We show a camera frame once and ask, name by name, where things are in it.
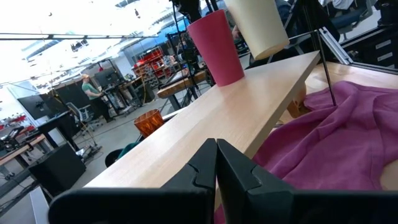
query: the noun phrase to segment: chair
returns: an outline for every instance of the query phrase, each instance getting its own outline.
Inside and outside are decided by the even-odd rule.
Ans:
[[[90,105],[79,109],[73,103],[68,102],[67,106],[74,112],[75,116],[77,117],[77,121],[84,124],[84,127],[82,128],[83,136],[89,130],[95,131],[94,126],[98,127],[103,125],[103,123],[93,120],[93,115],[89,114],[87,108],[90,107]]]
[[[338,17],[331,18],[331,22],[338,29],[340,34],[343,34],[344,39],[347,39],[347,33],[352,31],[355,27],[359,25],[360,22],[369,18],[373,15],[372,6],[376,0],[360,0],[365,1],[366,7],[359,7],[347,14],[343,14]]]

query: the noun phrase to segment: gray floor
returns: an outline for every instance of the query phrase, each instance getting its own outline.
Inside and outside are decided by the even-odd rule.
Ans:
[[[355,28],[355,30],[347,33],[347,37],[351,38],[356,35],[362,34],[363,32],[375,28],[377,26],[377,20],[380,18],[379,11],[374,11],[374,14],[363,21],[362,23]],[[241,64],[243,68],[246,68],[249,65],[249,57],[241,58]],[[209,86],[205,83],[200,83],[201,93],[206,92],[209,89]],[[176,94],[176,97],[181,101],[185,92],[180,92]],[[129,143],[135,142],[139,136],[139,132],[137,128],[134,126],[134,120],[136,117],[142,115],[146,111],[152,109],[160,109],[162,111],[162,116],[172,113],[174,110],[165,99],[156,99],[153,102],[150,102],[143,107],[135,110],[129,116],[123,118],[119,117],[116,121],[113,121],[109,124],[105,124],[104,126],[95,130],[94,140],[102,149],[99,153],[95,155],[95,158],[87,165],[86,172],[80,177],[80,179],[73,186],[74,189],[78,189],[86,185],[89,181],[94,179],[98,174],[105,170],[104,160],[107,154],[115,149],[120,149],[126,146]],[[92,140],[89,136],[79,137],[75,139],[75,142],[78,143],[80,147],[89,145],[92,143]],[[40,152],[35,150],[33,152],[34,157],[39,157]],[[11,161],[6,164],[6,167],[18,173],[22,170],[22,167],[16,162]],[[32,182],[32,179],[27,179],[24,182],[20,183],[21,186],[28,186]],[[4,178],[0,177],[0,185],[5,183]],[[0,204],[3,204],[17,195],[22,187],[17,186],[13,191],[8,193],[5,197],[0,198]],[[10,209],[5,215],[0,217],[0,224],[13,224],[13,223],[33,223],[30,215],[24,216],[24,214],[29,214],[26,210],[31,209],[30,201],[25,198],[22,199],[19,203],[17,203],[12,209]]]

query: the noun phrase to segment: orange container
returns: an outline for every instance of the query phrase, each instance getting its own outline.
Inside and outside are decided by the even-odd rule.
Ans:
[[[134,125],[144,138],[150,136],[150,134],[160,128],[163,124],[164,121],[159,110],[150,110],[139,116],[134,121]]]

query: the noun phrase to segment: desk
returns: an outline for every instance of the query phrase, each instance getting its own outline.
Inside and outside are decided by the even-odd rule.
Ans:
[[[206,80],[206,72],[205,71],[200,71],[196,74],[194,74],[193,79],[195,83],[200,83],[202,81]],[[193,86],[193,83],[190,78],[185,78],[183,80],[180,80],[177,83],[174,83],[173,85],[170,85],[166,88],[163,88],[157,92],[157,96],[160,98],[168,98],[170,100],[170,103],[172,104],[174,110],[179,110],[181,109],[180,103],[178,102],[177,98],[174,96],[174,94],[185,90],[186,88],[191,88]]]
[[[119,90],[121,91],[122,94],[124,94],[123,90],[127,90],[130,93],[132,100],[134,100],[134,98],[135,98],[137,101],[137,105],[142,106],[142,104],[145,103],[145,102],[142,102],[144,99],[142,99],[142,101],[141,101],[141,99],[139,98],[136,91],[138,91],[139,88],[143,88],[143,87],[144,87],[144,80],[141,77],[138,77],[138,78],[134,79],[133,81],[129,81],[126,84],[121,85],[119,87]]]
[[[79,147],[76,145],[74,140],[72,139],[72,136],[70,132],[68,132],[67,129],[65,129],[66,125],[73,126],[75,124],[75,119],[73,115],[69,113],[69,111],[64,112],[54,118],[51,118],[44,124],[41,124],[40,126],[37,127],[37,129],[47,138],[47,141],[50,143],[50,145],[53,148],[58,147],[58,144],[51,138],[49,132],[55,128],[58,128],[60,131],[61,135],[65,138],[67,142],[74,148],[74,150],[77,152],[79,151]]]
[[[31,146],[34,146],[38,144],[46,153],[50,151],[50,149],[47,147],[47,145],[44,143],[45,136],[41,134],[39,137],[37,137],[35,140],[30,142]],[[0,158],[0,166],[6,164],[12,159],[15,159],[23,168],[28,167],[28,163],[22,158],[21,154],[26,152],[26,150],[29,149],[29,146],[23,146],[20,149],[17,149],[15,151],[10,152],[9,154],[3,156]]]
[[[319,59],[312,52],[245,70],[245,78],[228,86],[213,86],[86,187],[161,187],[208,138],[225,139],[252,157]]]

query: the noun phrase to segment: pink cup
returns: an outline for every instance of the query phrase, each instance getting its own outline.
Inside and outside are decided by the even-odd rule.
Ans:
[[[224,10],[195,21],[187,29],[218,86],[243,78],[243,68]]]

